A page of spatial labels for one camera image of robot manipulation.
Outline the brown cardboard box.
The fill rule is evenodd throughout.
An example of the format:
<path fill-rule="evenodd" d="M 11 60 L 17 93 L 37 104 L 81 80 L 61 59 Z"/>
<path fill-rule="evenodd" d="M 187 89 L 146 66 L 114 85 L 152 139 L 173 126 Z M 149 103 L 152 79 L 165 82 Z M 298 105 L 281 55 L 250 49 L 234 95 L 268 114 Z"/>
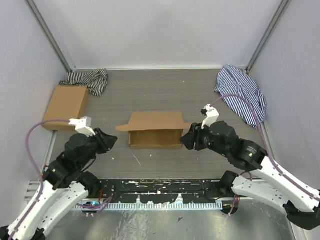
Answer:
<path fill-rule="evenodd" d="M 80 119 L 85 116 L 89 91 L 84 86 L 59 85 L 55 88 L 45 112 L 42 127 L 51 131 L 74 131 L 67 122 L 51 120 Z"/>
<path fill-rule="evenodd" d="M 190 127 L 179 111 L 136 111 L 116 130 L 129 134 L 132 149 L 179 149 L 180 138 Z"/>

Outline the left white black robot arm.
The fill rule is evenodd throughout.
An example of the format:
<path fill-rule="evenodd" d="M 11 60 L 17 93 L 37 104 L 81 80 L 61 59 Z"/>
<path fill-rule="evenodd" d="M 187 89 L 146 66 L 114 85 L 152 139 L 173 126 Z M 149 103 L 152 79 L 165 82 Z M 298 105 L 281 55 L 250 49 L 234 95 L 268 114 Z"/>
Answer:
<path fill-rule="evenodd" d="M 99 128 L 87 136 L 77 133 L 64 145 L 64 151 L 44 172 L 39 188 L 20 216 L 1 227 L 2 240 L 44 240 L 54 226 L 81 200 L 100 194 L 99 179 L 84 171 L 90 160 L 109 152 L 118 137 Z"/>

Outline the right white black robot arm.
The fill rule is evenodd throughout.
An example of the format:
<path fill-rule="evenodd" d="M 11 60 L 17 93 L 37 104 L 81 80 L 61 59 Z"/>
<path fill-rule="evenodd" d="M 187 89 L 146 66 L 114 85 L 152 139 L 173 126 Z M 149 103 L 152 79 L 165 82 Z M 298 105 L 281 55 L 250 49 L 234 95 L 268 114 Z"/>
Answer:
<path fill-rule="evenodd" d="M 180 138 L 188 150 L 209 149 L 225 157 L 237 169 L 267 182 L 261 185 L 226 171 L 219 181 L 225 197 L 246 196 L 286 215 L 294 225 L 313 230 L 320 225 L 320 192 L 297 180 L 278 163 L 272 163 L 265 149 L 253 141 L 241 139 L 224 121 L 202 127 L 193 123 Z"/>

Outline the folded brown cardboard box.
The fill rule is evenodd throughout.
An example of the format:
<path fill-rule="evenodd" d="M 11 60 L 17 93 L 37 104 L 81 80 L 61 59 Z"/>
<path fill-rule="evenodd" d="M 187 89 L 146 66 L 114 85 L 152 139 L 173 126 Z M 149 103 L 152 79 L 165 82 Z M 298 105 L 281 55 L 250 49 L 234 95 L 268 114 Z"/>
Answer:
<path fill-rule="evenodd" d="M 55 88 L 45 112 L 42 127 L 51 131 L 74 131 L 67 122 L 51 120 L 80 119 L 85 116 L 89 91 L 84 86 L 59 85 Z"/>

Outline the black white striped cloth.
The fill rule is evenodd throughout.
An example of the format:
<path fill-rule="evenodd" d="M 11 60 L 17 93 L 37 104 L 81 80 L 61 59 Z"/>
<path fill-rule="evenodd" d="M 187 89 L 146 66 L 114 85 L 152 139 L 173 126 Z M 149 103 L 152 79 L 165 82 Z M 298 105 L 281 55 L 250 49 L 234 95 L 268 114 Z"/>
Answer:
<path fill-rule="evenodd" d="M 89 93 L 101 97 L 107 87 L 109 74 L 107 69 L 96 69 L 84 72 L 69 72 L 67 78 L 59 82 L 59 86 L 86 87 Z"/>

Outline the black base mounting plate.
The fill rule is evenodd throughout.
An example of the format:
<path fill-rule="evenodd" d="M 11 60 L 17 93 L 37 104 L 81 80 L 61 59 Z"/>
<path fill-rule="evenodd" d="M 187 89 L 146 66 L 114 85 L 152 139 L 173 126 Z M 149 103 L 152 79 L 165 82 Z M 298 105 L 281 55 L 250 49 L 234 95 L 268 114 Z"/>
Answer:
<path fill-rule="evenodd" d="M 215 203 L 216 199 L 232 198 L 215 179 L 101 179 L 90 199 L 111 197 L 112 203 L 143 204 L 175 203 L 182 197 L 183 204 Z"/>

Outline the blue white striped cloth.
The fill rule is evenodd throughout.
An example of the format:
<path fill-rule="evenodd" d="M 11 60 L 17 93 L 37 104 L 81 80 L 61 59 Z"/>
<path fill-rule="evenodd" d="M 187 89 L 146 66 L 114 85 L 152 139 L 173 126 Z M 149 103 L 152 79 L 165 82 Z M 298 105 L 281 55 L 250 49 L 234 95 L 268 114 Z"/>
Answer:
<path fill-rule="evenodd" d="M 225 65 L 217 75 L 214 91 L 249 126 L 257 129 L 267 112 L 262 90 L 247 73 L 233 65 Z"/>

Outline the left aluminium frame post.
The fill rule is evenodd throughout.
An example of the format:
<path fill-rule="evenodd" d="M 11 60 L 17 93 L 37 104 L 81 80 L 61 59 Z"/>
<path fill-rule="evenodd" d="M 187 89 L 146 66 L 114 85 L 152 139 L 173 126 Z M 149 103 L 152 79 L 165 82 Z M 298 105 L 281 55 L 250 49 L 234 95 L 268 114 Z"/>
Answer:
<path fill-rule="evenodd" d="M 41 28 L 44 36 L 51 45 L 57 58 L 68 72 L 75 72 L 77 67 L 64 43 L 50 11 L 44 0 L 25 0 L 24 1 Z"/>

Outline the aluminium frame post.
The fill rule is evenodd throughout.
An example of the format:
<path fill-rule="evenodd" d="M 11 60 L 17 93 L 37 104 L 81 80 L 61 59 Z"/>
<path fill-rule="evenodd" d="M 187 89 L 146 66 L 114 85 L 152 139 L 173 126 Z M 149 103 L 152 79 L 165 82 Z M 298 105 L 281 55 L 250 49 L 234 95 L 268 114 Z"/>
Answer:
<path fill-rule="evenodd" d="M 68 72 L 75 72 L 77 67 L 64 43 L 50 11 L 44 0 L 25 0 L 24 1 L 41 28 L 44 36 L 51 45 L 57 58 Z"/>
<path fill-rule="evenodd" d="M 253 69 L 254 65 L 256 64 L 259 56 L 261 55 L 264 47 L 266 46 L 268 40 L 272 36 L 274 30 L 276 29 L 278 23 L 280 22 L 280 19 L 284 15 L 286 9 L 290 5 L 291 0 L 281 0 L 279 6 L 277 7 L 275 13 L 273 14 L 259 44 L 257 45 L 245 71 L 249 74 L 251 70 Z"/>

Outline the right aluminium frame post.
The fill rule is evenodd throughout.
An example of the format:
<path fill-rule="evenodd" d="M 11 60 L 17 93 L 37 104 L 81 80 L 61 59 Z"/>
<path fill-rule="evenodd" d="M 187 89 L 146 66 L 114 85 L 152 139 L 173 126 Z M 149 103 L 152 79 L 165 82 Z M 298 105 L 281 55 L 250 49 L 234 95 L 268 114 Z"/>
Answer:
<path fill-rule="evenodd" d="M 291 0 L 281 0 L 279 6 L 277 7 L 275 13 L 273 14 L 259 44 L 257 45 L 245 71 L 249 74 L 251 70 L 253 69 L 254 65 L 256 64 L 259 56 L 261 55 L 264 47 L 266 46 L 268 40 L 272 36 L 274 30 L 276 29 L 278 23 L 280 22 L 280 19 L 284 15 L 286 9 L 290 5 Z"/>

